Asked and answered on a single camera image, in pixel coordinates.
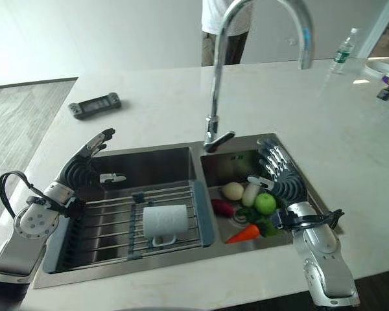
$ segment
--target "white wall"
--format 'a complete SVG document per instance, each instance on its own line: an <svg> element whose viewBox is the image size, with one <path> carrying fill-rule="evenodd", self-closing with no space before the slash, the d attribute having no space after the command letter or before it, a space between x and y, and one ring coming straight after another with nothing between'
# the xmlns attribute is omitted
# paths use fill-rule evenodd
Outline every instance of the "white wall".
<svg viewBox="0 0 389 311"><path fill-rule="evenodd" d="M360 28L357 51L388 0L304 0L315 29L315 58L332 58L352 27ZM275 0L256 0L253 22L242 63L296 60L298 35L290 14Z"/></svg>
<svg viewBox="0 0 389 311"><path fill-rule="evenodd" d="M0 0L0 84L200 63L201 1Z"/></svg>
<svg viewBox="0 0 389 311"><path fill-rule="evenodd" d="M316 57L330 58L351 27L364 41L387 0L306 0ZM202 0L0 0L0 84L103 69L200 65ZM294 60L288 12L255 0L244 63Z"/></svg>

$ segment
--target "pants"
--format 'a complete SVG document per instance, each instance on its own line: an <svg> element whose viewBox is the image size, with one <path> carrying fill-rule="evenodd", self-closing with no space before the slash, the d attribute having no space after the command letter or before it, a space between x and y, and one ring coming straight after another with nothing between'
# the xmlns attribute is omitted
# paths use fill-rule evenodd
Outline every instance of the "pants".
<svg viewBox="0 0 389 311"><path fill-rule="evenodd" d="M216 37L214 34L203 32L202 66L213 66ZM225 65L235 65L241 62L247 37L248 32L228 37Z"/></svg>

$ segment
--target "white countertop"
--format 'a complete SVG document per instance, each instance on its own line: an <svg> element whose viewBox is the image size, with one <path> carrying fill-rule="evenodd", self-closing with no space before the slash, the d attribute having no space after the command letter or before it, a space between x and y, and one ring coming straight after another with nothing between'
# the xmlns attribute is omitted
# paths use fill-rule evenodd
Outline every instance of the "white countertop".
<svg viewBox="0 0 389 311"><path fill-rule="evenodd" d="M384 84L360 75L363 61L350 60L347 75L329 75L329 64L315 61L306 71L296 62L227 66L219 132L278 134L326 205L346 213L342 254L361 278L389 270L389 101L376 98ZM82 75L26 169L30 182L44 189L80 146L109 127L117 130L109 150L201 141L211 76L211 67ZM370 82L353 83L361 78ZM66 108L111 91L128 105L88 121L75 120ZM18 185L11 200L16 210L28 195ZM4 213L0 245L10 224ZM219 308L304 290L301 260L287 245L30 289L22 309Z"/></svg>

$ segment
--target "carrot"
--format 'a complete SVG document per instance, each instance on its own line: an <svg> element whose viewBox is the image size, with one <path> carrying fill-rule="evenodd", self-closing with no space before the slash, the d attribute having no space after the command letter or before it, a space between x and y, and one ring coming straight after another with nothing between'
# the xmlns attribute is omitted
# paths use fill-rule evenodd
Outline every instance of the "carrot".
<svg viewBox="0 0 389 311"><path fill-rule="evenodd" d="M243 229L241 232L237 233L233 237L231 237L229 240L227 240L225 243L237 243L237 242L243 242L247 240L252 240L254 238L257 238L259 236L259 228L256 225L249 225L245 229Z"/></svg>

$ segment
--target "robotic hand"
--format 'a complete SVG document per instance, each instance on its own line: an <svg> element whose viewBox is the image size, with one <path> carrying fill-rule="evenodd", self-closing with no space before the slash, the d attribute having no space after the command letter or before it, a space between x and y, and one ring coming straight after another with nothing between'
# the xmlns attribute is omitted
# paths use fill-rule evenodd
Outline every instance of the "robotic hand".
<svg viewBox="0 0 389 311"><path fill-rule="evenodd" d="M273 141L258 140L259 164L272 180L250 176L248 181L260 185L286 203L272 222L278 229L292 232L294 246L303 260L304 275L311 297L321 308L357 306L359 296L349 268L341 253L340 241L333 229L341 210L317 215L307 201L304 181L287 153Z"/></svg>
<svg viewBox="0 0 389 311"><path fill-rule="evenodd" d="M46 240L58 227L59 216L77 217L83 212L80 200L73 196L78 188L98 185L100 176L91 168L91 158L106 148L105 141L112 138L113 128L104 130L88 141L63 167L55 180L41 193L29 184L18 171L4 174L1 182L10 175L18 175L38 194L27 199L29 206L12 212L5 197L3 203L14 216L13 233L0 250L0 297L5 300L23 300L46 251Z"/></svg>

